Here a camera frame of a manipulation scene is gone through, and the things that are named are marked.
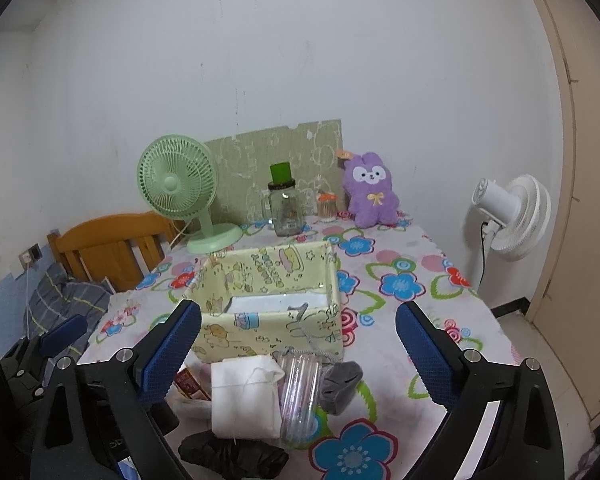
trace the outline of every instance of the white tissue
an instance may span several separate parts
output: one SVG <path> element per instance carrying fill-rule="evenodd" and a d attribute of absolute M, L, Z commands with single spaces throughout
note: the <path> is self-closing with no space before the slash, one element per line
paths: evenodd
<path fill-rule="evenodd" d="M 285 375 L 268 355 L 211 365 L 211 429 L 219 438 L 279 438 L 277 382 Z"/>

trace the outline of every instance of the yellow storage box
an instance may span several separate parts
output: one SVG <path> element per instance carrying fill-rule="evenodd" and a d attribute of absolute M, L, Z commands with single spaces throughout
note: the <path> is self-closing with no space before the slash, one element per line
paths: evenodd
<path fill-rule="evenodd" d="M 184 295 L 202 311 L 193 351 L 205 363 L 287 347 L 342 359 L 335 261 L 328 242 L 212 254 Z M 301 301 L 308 308 L 298 319 Z"/>

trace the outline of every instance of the black glove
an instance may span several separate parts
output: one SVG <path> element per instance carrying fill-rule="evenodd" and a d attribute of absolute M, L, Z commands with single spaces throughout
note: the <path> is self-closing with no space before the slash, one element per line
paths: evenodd
<path fill-rule="evenodd" d="M 289 455 L 284 449 L 259 440 L 218 438 L 211 430 L 185 438 L 178 448 L 180 458 L 222 475 L 225 480 L 277 477 Z"/>

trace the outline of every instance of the white standing fan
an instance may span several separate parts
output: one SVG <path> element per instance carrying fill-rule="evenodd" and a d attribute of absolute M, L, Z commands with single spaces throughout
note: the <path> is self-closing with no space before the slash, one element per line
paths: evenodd
<path fill-rule="evenodd" d="M 482 228 L 483 265 L 477 266 L 471 283 L 478 288 L 487 256 L 493 250 L 508 262 L 524 258 L 544 235 L 551 216 L 551 198 L 546 188 L 529 174 L 519 176 L 505 188 L 482 179 L 472 203 L 490 220 Z"/>

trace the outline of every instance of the electrical outlet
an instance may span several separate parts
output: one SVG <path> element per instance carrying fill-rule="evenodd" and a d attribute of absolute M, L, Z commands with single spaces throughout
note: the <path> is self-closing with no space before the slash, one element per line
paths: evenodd
<path fill-rule="evenodd" d="M 29 269 L 29 267 L 33 264 L 33 256 L 27 249 L 23 253 L 18 254 L 18 259 L 20 260 L 20 264 L 24 270 Z"/>
<path fill-rule="evenodd" d="M 20 261 L 20 264 L 22 265 L 23 270 L 29 269 L 29 267 L 32 266 L 40 258 L 42 258 L 42 251 L 40 250 L 40 246 L 38 244 L 32 245 L 23 253 L 18 254 L 18 259 Z"/>
<path fill-rule="evenodd" d="M 29 248 L 29 253 L 31 254 L 34 262 L 42 258 L 42 251 L 40 250 L 40 246 L 38 244 L 32 245 Z"/>

